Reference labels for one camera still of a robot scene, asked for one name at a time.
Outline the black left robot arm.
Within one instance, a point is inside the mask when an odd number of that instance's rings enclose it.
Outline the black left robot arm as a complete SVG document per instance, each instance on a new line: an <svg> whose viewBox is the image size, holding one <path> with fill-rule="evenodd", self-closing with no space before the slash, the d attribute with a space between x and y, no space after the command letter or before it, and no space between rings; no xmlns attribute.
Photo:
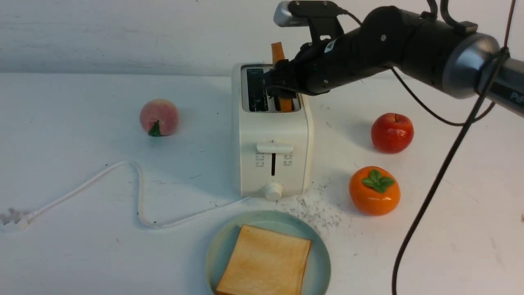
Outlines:
<svg viewBox="0 0 524 295"><path fill-rule="evenodd" d="M280 27L309 27L312 41L295 58L277 63L262 78L270 95L322 95L397 67L409 77L456 99L479 95L502 52L498 41L470 23L453 24L435 13L395 6L373 9L358 28L344 32L332 1L281 2Z"/></svg>

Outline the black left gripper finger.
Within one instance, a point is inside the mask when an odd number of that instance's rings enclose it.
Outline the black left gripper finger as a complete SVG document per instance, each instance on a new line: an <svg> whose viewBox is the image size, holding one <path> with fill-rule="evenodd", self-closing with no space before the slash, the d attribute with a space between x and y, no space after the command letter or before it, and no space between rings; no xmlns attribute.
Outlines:
<svg viewBox="0 0 524 295"><path fill-rule="evenodd" d="M287 89L276 87L266 88L266 92L270 97L279 99L296 99L296 92Z"/></svg>
<svg viewBox="0 0 524 295"><path fill-rule="evenodd" d="M275 68L262 75L262 84L266 89L287 89L289 69Z"/></svg>

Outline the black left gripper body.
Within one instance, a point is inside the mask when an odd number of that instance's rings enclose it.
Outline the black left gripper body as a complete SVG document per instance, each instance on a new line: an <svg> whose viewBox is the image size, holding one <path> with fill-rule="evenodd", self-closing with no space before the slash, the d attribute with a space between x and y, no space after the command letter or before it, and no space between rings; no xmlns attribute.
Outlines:
<svg viewBox="0 0 524 295"><path fill-rule="evenodd" d="M379 35L348 32L309 59L295 57L282 74L285 89L315 96L385 71L393 49Z"/></svg>

